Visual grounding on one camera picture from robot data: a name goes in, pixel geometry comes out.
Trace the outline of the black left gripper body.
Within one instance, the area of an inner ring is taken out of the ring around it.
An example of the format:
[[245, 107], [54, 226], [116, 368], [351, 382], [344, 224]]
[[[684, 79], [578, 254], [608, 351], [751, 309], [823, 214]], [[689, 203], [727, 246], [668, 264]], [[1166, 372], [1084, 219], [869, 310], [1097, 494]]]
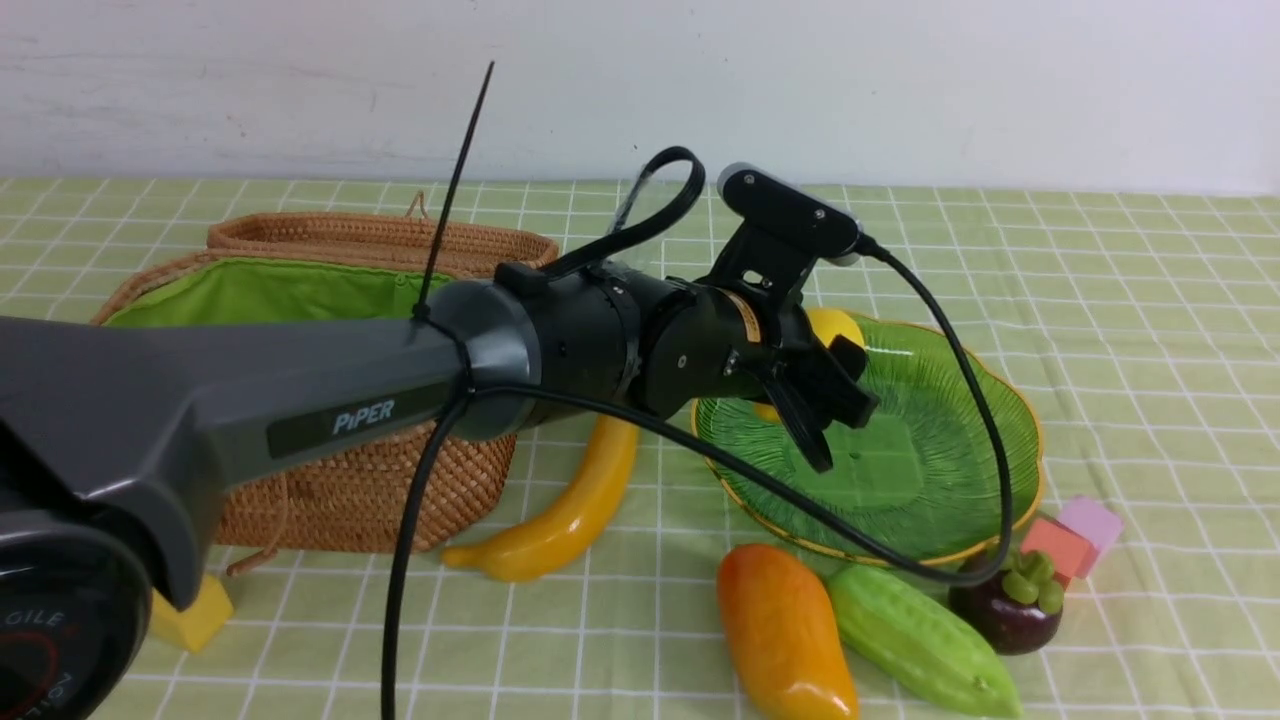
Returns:
[[701, 397], [803, 395], [829, 365], [800, 304], [819, 251], [810, 228], [740, 225], [655, 332], [655, 414]]

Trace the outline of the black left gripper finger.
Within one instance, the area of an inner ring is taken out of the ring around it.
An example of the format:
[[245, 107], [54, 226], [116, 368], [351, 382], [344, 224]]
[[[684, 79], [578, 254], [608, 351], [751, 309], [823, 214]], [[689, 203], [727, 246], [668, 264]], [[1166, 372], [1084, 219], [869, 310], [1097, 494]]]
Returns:
[[822, 406], [824, 391], [818, 377], [808, 372], [768, 370], [765, 396], [809, 465], [818, 473], [829, 471], [835, 465], [826, 439], [829, 416]]
[[868, 424], [879, 405], [879, 397], [859, 384], [868, 366], [864, 347], [844, 334], [801, 351], [800, 395], [820, 429], [832, 423], [851, 429]]

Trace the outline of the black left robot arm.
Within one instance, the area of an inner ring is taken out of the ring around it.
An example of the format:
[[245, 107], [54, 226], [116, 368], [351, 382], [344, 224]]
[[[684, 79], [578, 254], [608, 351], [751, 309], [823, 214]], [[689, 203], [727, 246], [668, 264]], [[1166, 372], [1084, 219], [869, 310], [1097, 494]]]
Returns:
[[772, 404], [806, 460], [861, 427], [867, 355], [800, 306], [860, 229], [744, 224], [698, 281], [612, 261], [457, 281], [412, 316], [108, 328], [3, 319], [3, 716], [84, 719], [131, 665], [151, 592], [196, 600], [221, 501], [251, 480], [443, 418], [429, 446], [581, 411], [658, 428], [692, 398]]

